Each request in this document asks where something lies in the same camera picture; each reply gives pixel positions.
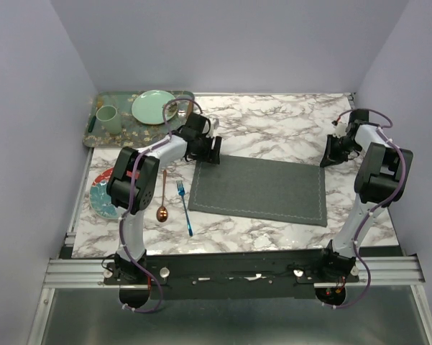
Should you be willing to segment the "red blue floral plate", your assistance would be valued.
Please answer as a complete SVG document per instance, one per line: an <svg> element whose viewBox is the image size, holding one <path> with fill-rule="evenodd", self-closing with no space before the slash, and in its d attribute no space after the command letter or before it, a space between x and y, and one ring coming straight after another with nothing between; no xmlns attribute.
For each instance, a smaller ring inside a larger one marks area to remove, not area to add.
<svg viewBox="0 0 432 345"><path fill-rule="evenodd" d="M106 190L112 172L113 168L110 167L94 179L89 191L89 203L97 216L103 219L117 220L121 213L111 203L111 197L107 194Z"/></svg>

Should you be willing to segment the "green handled utensil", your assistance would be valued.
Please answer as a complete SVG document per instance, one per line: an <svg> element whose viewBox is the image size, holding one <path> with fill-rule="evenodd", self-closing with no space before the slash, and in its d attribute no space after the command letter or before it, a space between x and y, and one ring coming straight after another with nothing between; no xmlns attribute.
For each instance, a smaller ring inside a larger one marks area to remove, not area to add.
<svg viewBox="0 0 432 345"><path fill-rule="evenodd" d="M96 115L92 116L92 118L91 118L91 121L90 121L89 126L88 126L88 133L91 133L93 131L95 122L96 122Z"/></svg>

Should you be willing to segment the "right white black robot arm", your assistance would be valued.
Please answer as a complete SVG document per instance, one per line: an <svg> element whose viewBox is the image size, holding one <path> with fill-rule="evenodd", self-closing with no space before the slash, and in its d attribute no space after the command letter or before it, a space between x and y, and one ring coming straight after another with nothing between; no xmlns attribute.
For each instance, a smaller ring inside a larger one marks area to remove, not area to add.
<svg viewBox="0 0 432 345"><path fill-rule="evenodd" d="M352 210L316 264L317 275L326 282L350 275L359 246L374 221L403 195L414 158L412 151L385 135L383 129L392 127L392 121L378 111L347 110L333 125L335 133L327 136L320 166L340 165L353 152L363 153L364 159L354 181Z"/></svg>

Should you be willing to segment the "dark grey cloth napkin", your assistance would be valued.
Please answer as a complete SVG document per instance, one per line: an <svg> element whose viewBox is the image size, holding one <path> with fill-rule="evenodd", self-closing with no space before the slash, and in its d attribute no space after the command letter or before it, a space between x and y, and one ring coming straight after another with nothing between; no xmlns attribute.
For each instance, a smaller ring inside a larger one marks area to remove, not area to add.
<svg viewBox="0 0 432 345"><path fill-rule="evenodd" d="M303 163L222 155L218 165L196 164L188 209L326 227L325 172Z"/></svg>

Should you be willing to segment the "aluminium frame rail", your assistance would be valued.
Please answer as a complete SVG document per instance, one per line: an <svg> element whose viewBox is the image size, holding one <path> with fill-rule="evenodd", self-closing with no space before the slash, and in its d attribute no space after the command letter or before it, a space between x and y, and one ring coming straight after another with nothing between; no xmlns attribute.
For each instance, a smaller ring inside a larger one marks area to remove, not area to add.
<svg viewBox="0 0 432 345"><path fill-rule="evenodd" d="M358 281L347 287L404 286L425 283L420 263L415 257L367 257L357 262ZM140 288L140 285L106 282L104 268L98 259L51 259L43 282L44 288Z"/></svg>

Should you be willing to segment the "copper spoon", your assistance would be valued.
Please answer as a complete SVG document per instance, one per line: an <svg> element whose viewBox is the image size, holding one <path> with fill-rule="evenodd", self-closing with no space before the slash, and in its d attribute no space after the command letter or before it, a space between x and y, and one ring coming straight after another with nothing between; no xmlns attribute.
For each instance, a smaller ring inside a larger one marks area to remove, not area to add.
<svg viewBox="0 0 432 345"><path fill-rule="evenodd" d="M166 180L167 180L167 170L163 170L162 173L162 197L161 204L157 210L156 218L160 223L164 223L168 219L168 211L165 207L165 189L166 189Z"/></svg>

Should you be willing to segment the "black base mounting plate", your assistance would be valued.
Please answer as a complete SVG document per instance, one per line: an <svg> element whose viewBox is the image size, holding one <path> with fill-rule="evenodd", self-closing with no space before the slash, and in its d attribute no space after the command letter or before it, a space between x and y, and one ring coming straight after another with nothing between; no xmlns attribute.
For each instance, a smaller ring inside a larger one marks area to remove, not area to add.
<svg viewBox="0 0 432 345"><path fill-rule="evenodd" d="M133 301L300 298L327 296L324 287L358 282L355 258L329 249L144 255L138 265L114 255L104 284Z"/></svg>

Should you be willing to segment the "green floral tray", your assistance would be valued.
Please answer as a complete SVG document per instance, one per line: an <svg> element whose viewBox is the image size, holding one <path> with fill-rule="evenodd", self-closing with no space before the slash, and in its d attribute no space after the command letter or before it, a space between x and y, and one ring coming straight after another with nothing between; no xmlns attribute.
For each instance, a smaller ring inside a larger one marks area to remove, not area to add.
<svg viewBox="0 0 432 345"><path fill-rule="evenodd" d="M187 110L189 101L195 96L190 91L167 91L175 96L168 101L162 111L164 124L146 125L137 121L132 116L132 103L136 97L145 91L111 91L99 93L91 107L91 115L88 118L83 134L83 144L92 148L120 148L120 147L145 147L163 139L168 131L184 125L185 119L178 117L178 109ZM88 133L88 126L92 116L102 106L114 106L121 114L122 131L120 134L110 134L96 119L93 131Z"/></svg>

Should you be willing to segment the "blue metal fork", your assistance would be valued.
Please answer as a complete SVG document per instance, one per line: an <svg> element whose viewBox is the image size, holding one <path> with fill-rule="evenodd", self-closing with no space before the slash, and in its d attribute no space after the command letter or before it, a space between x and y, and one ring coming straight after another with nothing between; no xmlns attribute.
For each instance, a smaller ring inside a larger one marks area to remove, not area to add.
<svg viewBox="0 0 432 345"><path fill-rule="evenodd" d="M176 182L176 186L177 186L177 190L178 190L178 195L181 198L181 201L183 203L183 208L184 208L184 213L185 213L185 220L186 220L186 225L187 225L187 229L188 229L188 234L190 237L193 236L193 229L190 223L190 219L188 216L188 209L187 206L185 204L185 188L183 186L183 181L182 180L178 180Z"/></svg>

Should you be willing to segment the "mint green plate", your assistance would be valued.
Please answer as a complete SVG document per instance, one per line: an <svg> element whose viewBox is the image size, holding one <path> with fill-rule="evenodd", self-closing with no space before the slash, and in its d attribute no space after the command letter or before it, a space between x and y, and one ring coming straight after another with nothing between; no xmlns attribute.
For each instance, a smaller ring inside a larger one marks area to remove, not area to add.
<svg viewBox="0 0 432 345"><path fill-rule="evenodd" d="M162 111L168 101L175 96L167 91L145 91L132 103L132 116L142 124L161 125L165 123Z"/></svg>

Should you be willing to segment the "mint green cup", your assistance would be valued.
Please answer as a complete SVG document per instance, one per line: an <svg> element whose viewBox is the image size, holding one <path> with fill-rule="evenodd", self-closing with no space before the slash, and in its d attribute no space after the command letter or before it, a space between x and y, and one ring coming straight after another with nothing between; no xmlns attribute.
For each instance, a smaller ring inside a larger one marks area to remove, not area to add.
<svg viewBox="0 0 432 345"><path fill-rule="evenodd" d="M102 106L96 112L96 118L110 134L120 134L122 131L121 114L114 106Z"/></svg>

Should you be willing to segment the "brown wooden chopstick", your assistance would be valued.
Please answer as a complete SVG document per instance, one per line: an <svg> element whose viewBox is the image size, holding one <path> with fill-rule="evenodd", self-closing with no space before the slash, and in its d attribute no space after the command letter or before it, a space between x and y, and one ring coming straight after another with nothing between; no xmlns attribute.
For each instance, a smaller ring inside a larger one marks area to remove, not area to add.
<svg viewBox="0 0 432 345"><path fill-rule="evenodd" d="M193 102L189 101L186 110L186 116L189 116L193 112Z"/></svg>

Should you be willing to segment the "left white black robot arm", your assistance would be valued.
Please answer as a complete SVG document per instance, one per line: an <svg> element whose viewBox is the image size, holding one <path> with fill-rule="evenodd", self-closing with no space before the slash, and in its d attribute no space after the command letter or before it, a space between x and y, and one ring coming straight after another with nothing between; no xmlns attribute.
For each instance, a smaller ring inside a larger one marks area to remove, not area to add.
<svg viewBox="0 0 432 345"><path fill-rule="evenodd" d="M106 190L121 210L114 262L128 283L136 284L146 274L140 262L146 254L144 212L152 202L158 172L181 159L218 165L222 138L213 134L218 125L217 120L192 113L159 142L140 150L121 149Z"/></svg>

